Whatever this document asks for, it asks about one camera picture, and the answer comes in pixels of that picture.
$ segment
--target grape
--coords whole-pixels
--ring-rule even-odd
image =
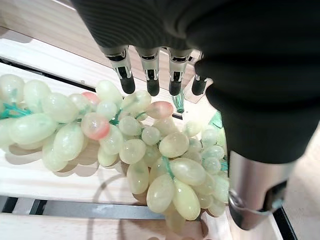
[[[168,117],[168,118],[164,118],[156,121],[153,124],[153,127],[157,128],[163,137],[172,133],[179,132],[172,117]]]
[[[61,93],[51,93],[42,100],[43,112],[56,122],[67,124],[74,121],[79,110],[77,106]]]
[[[198,133],[200,133],[201,128],[202,128],[202,125],[199,122],[197,122],[197,121],[188,121],[184,125],[182,131],[188,137],[193,137],[193,136],[197,135]]]
[[[206,180],[206,171],[204,168],[191,159],[176,158],[170,161],[170,168],[174,176],[185,184],[198,186]]]
[[[16,120],[14,118],[7,118],[0,120],[0,148],[10,146],[15,142],[10,137],[9,129]]]
[[[143,158],[145,153],[145,143],[140,139],[131,139],[123,144],[119,156],[124,163],[135,164]]]
[[[222,214],[224,214],[226,210],[226,205],[213,197],[211,206],[208,207],[208,210],[213,216],[219,217]]]
[[[175,185],[169,174],[157,177],[150,185],[146,203],[155,213],[164,212],[172,202],[175,194]]]
[[[175,194],[173,204],[185,219],[195,220],[200,214],[200,203],[194,190],[182,181],[174,178]]]
[[[42,100],[51,93],[47,84],[39,80],[28,81],[23,88],[24,102],[33,113],[42,113]]]
[[[63,126],[55,136],[53,150],[57,159],[71,161],[82,150],[85,136],[77,122]]]
[[[133,194],[142,194],[148,188],[149,169],[144,161],[130,164],[126,177]]]
[[[159,152],[159,149],[156,145],[154,146],[145,146],[145,154],[142,158],[142,160],[145,162],[145,164],[151,168],[155,162],[161,158],[161,153]]]
[[[201,142],[195,138],[189,138],[189,152],[200,152]]]
[[[57,123],[44,113],[18,118],[10,127],[10,138],[17,144],[33,144],[53,134]]]
[[[225,151],[222,147],[218,145],[213,145],[205,149],[201,154],[203,159],[207,158],[216,158],[218,160],[222,159],[225,156]]]
[[[87,113],[81,121],[83,133],[90,139],[105,138],[110,131],[110,123],[96,112]]]
[[[197,151],[186,151],[182,156],[185,159],[192,159],[199,164],[202,164],[201,154]]]
[[[112,82],[108,80],[98,82],[95,91],[101,101],[112,102],[118,109],[120,108],[122,96],[118,88]]]
[[[165,119],[174,113],[174,107],[167,101],[156,101],[151,103],[145,112],[153,119]]]
[[[129,136],[137,136],[141,134],[142,127],[140,123],[132,116],[125,116],[119,122],[120,131]]]
[[[110,121],[117,113],[117,105],[111,101],[101,101],[96,107],[96,113],[104,116],[108,121]]]
[[[104,149],[100,146],[98,151],[98,161],[101,166],[110,166],[117,160],[118,154],[108,155]]]
[[[0,98],[6,103],[20,103],[24,99],[24,80],[13,74],[0,76]]]
[[[99,143],[106,154],[118,154],[124,144],[124,138],[120,130],[110,124],[110,131],[107,136],[99,140]]]
[[[57,158],[54,152],[54,140],[56,135],[51,135],[48,137],[42,147],[42,162],[44,166],[53,172],[60,171],[64,169],[68,162]]]
[[[147,126],[142,131],[141,138],[145,144],[150,146],[155,145],[160,140],[160,131],[153,126]]]
[[[160,153],[168,158],[176,158],[184,154],[189,147],[189,138],[181,132],[166,136],[159,145]]]
[[[71,102],[74,103],[74,105],[78,109],[80,118],[92,111],[91,103],[82,94],[74,93],[71,94],[68,98],[71,100]]]

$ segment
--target robotic hand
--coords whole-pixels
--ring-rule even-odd
[[[205,77],[221,112],[229,156],[229,207],[249,230],[284,200],[287,180],[320,115],[317,1],[71,0],[117,72],[135,84],[128,45],[136,47],[152,96],[159,92],[159,47],[170,55],[169,91],[180,91],[190,49],[203,52],[192,86]]]

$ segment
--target grape cluster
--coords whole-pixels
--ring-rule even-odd
[[[95,140],[99,164],[127,164],[131,192],[147,191],[148,207],[163,213],[172,230],[195,220],[201,208],[220,216],[229,189],[223,128],[189,121],[180,132],[171,117],[173,106],[151,101],[145,90],[123,99],[107,80],[97,84],[96,94],[65,96],[42,81],[24,83],[19,76],[2,75],[0,147],[42,148],[45,167],[60,171],[86,148],[88,139]],[[155,119],[152,126],[142,123],[147,117]],[[200,133],[201,141],[196,138]]]

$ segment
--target black strip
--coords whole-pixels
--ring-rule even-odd
[[[42,215],[46,204],[47,204],[47,200],[39,200],[39,199],[34,200],[32,208],[30,210],[30,215]]]
[[[288,219],[288,216],[283,207],[273,213],[276,224],[279,227],[280,233],[284,240],[297,240],[294,229]]]
[[[8,197],[8,199],[4,204],[2,212],[6,214],[11,214],[12,211],[15,209],[17,201],[18,201],[17,197]]]

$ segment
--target artificial grape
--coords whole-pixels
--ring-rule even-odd
[[[53,142],[54,154],[58,159],[71,161],[81,153],[84,139],[79,124],[71,122],[57,132]]]
[[[226,205],[223,202],[221,202],[213,197],[212,203],[208,207],[208,210],[213,216],[219,217],[222,214],[224,214],[224,212],[226,210]]]
[[[215,175],[221,170],[221,163],[215,157],[204,158],[202,160],[202,166],[211,175]]]
[[[60,171],[64,169],[68,162],[58,158],[54,152],[54,140],[56,135],[51,135],[48,137],[42,147],[42,162],[44,166],[53,172]]]
[[[159,149],[156,145],[145,146],[145,154],[142,160],[149,168],[151,168],[159,158],[161,158],[161,153],[159,152]]]
[[[229,201],[229,180],[219,175],[214,175],[212,178],[215,184],[213,196],[220,202],[227,204]]]
[[[141,138],[145,144],[155,145],[160,140],[160,131],[153,126],[147,126],[143,129]]]
[[[201,132],[201,141],[204,149],[215,145],[218,138],[218,130],[208,125],[202,132]]]
[[[125,116],[119,122],[120,131],[129,136],[137,136],[142,132],[140,123],[132,116]]]
[[[190,152],[200,152],[201,150],[201,142],[195,138],[189,138],[189,148]]]
[[[33,144],[53,134],[57,123],[44,113],[18,118],[9,129],[10,138],[17,144]]]
[[[104,149],[100,146],[98,151],[98,161],[101,166],[110,166],[114,164],[114,162],[117,160],[118,154],[109,155],[106,154]]]
[[[185,219],[195,220],[200,214],[200,203],[195,191],[176,177],[173,181],[175,186],[173,204],[176,210]]]
[[[221,146],[213,145],[213,146],[205,149],[201,153],[201,156],[203,159],[216,158],[216,159],[220,160],[225,156],[225,151]]]
[[[207,209],[211,206],[213,202],[213,197],[211,195],[203,195],[199,192],[196,192],[196,195],[198,196],[200,207],[202,209]]]
[[[145,143],[140,139],[131,139],[123,144],[119,156],[124,163],[135,164],[143,158],[145,153]]]
[[[163,137],[172,133],[179,132],[172,117],[160,119],[156,121],[152,126],[157,128]]]
[[[20,103],[24,99],[24,80],[13,74],[0,76],[0,98],[6,103]]]
[[[171,214],[165,215],[165,223],[167,227],[176,234],[181,233],[185,222],[186,219],[184,219],[176,210]]]
[[[174,113],[174,107],[167,101],[155,101],[145,109],[145,113],[153,119],[165,119]]]
[[[71,100],[71,102],[74,103],[74,105],[78,109],[80,118],[92,111],[91,103],[82,94],[74,93],[71,94],[68,98]]]
[[[145,90],[139,90],[126,96],[122,101],[121,108],[127,112],[143,112],[150,103],[150,93]]]
[[[176,158],[170,161],[170,168],[173,175],[185,184],[198,186],[206,180],[204,168],[191,159]]]
[[[101,101],[112,102],[118,109],[120,108],[122,95],[112,82],[108,80],[98,82],[95,91]]]
[[[100,103],[100,99],[97,95],[95,95],[93,92],[85,91],[81,93],[82,96],[84,96],[90,103],[90,107],[93,111],[97,110],[97,106]]]
[[[111,101],[101,101],[96,107],[96,113],[104,116],[108,121],[110,121],[117,113],[117,105]]]
[[[126,172],[126,177],[133,194],[142,194],[147,190],[149,185],[149,169],[144,161],[130,164]]]
[[[61,93],[50,93],[42,100],[42,108],[45,114],[63,124],[74,121],[79,114],[77,106]]]
[[[118,154],[124,144],[124,138],[119,128],[110,124],[110,131],[107,136],[99,140],[100,145],[106,154]]]
[[[197,121],[188,121],[184,125],[182,131],[188,137],[193,137],[193,136],[197,135],[198,133],[200,133],[201,128],[202,128],[202,125],[199,122],[197,122]]]
[[[87,113],[81,121],[83,133],[97,141],[108,135],[110,126],[108,120],[96,112]]]
[[[14,118],[6,118],[0,120],[0,148],[10,146],[15,142],[10,137],[9,129],[16,120]]]
[[[168,173],[161,175],[150,185],[146,195],[146,204],[151,211],[162,213],[169,207],[174,194],[175,185],[170,175]]]
[[[159,151],[165,157],[176,158],[184,154],[188,147],[189,138],[182,132],[174,132],[160,142]]]
[[[197,151],[186,151],[181,157],[185,159],[192,159],[199,164],[202,163],[201,154]]]
[[[157,177],[167,173],[166,165],[160,157],[155,163],[152,165],[149,175],[149,183],[151,184]]]

